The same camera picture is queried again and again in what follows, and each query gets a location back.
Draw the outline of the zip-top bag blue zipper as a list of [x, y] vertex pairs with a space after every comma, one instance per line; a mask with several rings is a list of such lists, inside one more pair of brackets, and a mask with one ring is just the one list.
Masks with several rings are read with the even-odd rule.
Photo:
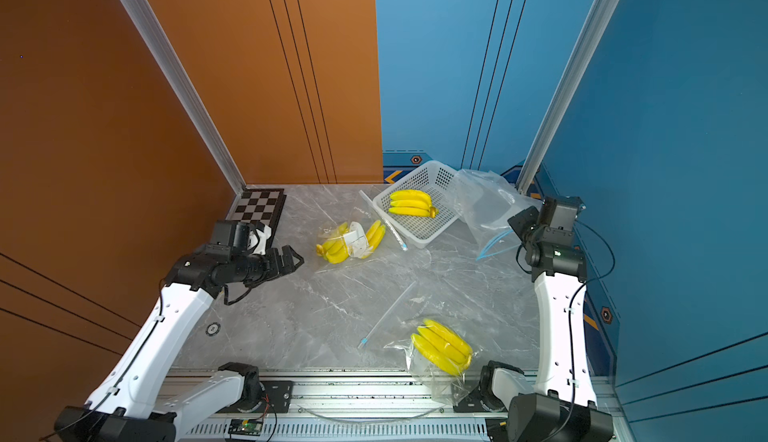
[[521, 195], [500, 175], [473, 170], [456, 173], [447, 201], [477, 242], [477, 260], [516, 250], [521, 241], [508, 220], [542, 205], [540, 200]]

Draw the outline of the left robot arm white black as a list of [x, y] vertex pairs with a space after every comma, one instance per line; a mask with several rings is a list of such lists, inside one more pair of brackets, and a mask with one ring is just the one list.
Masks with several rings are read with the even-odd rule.
[[269, 227], [222, 220], [208, 243], [180, 257], [162, 279], [144, 325], [104, 381], [81, 406], [67, 406], [53, 433], [63, 441], [177, 441], [227, 407], [267, 404], [257, 367], [222, 365], [209, 379], [167, 404], [163, 382], [199, 319], [229, 287], [251, 291], [294, 273], [304, 259], [291, 246], [269, 245]]

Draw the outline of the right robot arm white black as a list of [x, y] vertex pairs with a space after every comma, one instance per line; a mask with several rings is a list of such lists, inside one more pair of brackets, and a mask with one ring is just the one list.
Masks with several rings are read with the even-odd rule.
[[613, 419], [598, 407], [586, 351], [584, 252], [574, 227], [584, 208], [578, 197], [548, 197], [508, 220], [522, 243], [539, 311], [539, 367], [525, 391], [508, 364], [492, 361], [480, 389], [487, 402], [507, 412], [509, 441], [609, 441]]

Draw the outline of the zip-top bag with label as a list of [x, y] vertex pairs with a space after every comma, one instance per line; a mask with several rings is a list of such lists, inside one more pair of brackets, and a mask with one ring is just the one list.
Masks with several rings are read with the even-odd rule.
[[358, 268], [371, 262], [398, 261], [411, 250], [394, 229], [394, 222], [374, 207], [375, 191], [357, 189], [348, 200], [322, 205], [325, 218], [310, 239], [315, 272]]

